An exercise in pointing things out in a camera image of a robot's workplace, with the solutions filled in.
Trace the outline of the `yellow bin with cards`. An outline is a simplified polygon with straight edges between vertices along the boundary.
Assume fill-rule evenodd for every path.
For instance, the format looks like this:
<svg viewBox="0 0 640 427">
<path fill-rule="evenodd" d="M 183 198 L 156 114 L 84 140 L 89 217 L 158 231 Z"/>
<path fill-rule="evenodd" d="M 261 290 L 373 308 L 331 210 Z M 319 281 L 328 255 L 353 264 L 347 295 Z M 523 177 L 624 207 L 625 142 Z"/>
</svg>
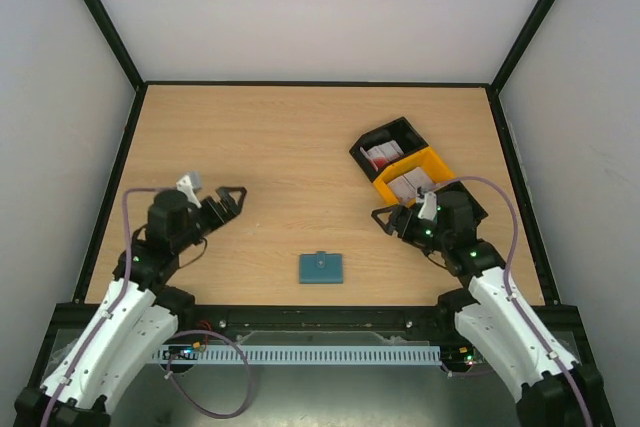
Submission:
<svg viewBox="0 0 640 427">
<path fill-rule="evenodd" d="M 432 147 L 426 147 L 386 166 L 373 181 L 387 205 L 411 205 L 419 188 L 451 180 L 454 172 Z"/>
</svg>

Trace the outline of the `teal card holder wallet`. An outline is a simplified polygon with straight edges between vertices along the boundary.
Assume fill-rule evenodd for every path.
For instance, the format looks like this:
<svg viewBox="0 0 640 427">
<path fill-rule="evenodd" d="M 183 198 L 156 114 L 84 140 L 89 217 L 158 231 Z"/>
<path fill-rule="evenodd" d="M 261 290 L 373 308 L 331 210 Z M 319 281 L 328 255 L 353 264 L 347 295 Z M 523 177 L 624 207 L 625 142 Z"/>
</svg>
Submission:
<svg viewBox="0 0 640 427">
<path fill-rule="evenodd" d="M 342 284 L 343 255 L 318 251 L 299 256 L 300 284 Z"/>
</svg>

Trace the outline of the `black bin with red cards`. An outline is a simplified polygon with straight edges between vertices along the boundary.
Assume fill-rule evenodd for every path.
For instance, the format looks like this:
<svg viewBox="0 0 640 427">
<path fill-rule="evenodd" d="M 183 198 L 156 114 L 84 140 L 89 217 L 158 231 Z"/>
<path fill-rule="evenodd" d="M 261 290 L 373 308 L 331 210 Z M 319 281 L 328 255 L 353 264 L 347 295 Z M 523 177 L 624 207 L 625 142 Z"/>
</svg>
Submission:
<svg viewBox="0 0 640 427">
<path fill-rule="evenodd" d="M 400 117 L 363 134 L 349 149 L 349 154 L 373 182 L 388 165 L 428 146 L 411 123 Z"/>
</svg>

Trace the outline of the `black bin with teal cards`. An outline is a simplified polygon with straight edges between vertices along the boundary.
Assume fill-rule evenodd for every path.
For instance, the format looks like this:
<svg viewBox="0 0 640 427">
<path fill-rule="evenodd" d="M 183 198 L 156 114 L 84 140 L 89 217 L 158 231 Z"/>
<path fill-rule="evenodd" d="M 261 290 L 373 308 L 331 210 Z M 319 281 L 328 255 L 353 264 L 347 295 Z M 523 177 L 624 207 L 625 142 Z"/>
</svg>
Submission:
<svg viewBox="0 0 640 427">
<path fill-rule="evenodd" d="M 484 207 L 478 202 L 478 200 L 474 197 L 474 195 L 467 189 L 467 187 L 460 181 L 453 182 L 449 185 L 449 189 L 456 192 L 464 193 L 472 208 L 473 217 L 476 222 L 476 225 L 479 225 L 483 220 L 485 220 L 489 214 L 484 209 Z"/>
</svg>

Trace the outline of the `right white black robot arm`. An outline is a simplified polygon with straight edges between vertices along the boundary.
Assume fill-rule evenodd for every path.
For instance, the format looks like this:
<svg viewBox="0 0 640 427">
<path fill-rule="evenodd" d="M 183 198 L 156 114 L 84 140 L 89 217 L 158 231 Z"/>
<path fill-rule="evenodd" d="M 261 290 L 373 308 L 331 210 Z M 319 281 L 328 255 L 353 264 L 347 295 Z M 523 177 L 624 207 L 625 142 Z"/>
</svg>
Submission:
<svg viewBox="0 0 640 427">
<path fill-rule="evenodd" d="M 420 192 L 412 206 L 372 212 L 387 235 L 437 252 L 461 286 L 438 299 L 447 322 L 479 351 L 511 393 L 523 426 L 600 426 L 604 382 L 545 326 L 477 229 L 471 196 L 443 188 Z"/>
</svg>

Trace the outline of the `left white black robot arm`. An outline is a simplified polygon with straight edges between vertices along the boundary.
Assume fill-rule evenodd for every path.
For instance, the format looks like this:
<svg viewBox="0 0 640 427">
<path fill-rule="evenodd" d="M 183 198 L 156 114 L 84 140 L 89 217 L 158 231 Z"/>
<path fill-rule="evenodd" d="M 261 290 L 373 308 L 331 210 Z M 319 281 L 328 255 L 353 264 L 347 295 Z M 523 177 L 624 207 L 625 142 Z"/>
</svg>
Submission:
<svg viewBox="0 0 640 427">
<path fill-rule="evenodd" d="M 106 294 L 71 350 L 14 408 L 19 426 L 107 426 L 131 382 L 166 341 L 180 337 L 193 295 L 169 286 L 181 254 L 240 215 L 247 191 L 199 199 L 189 177 L 153 189 L 147 220 L 125 232 Z"/>
</svg>

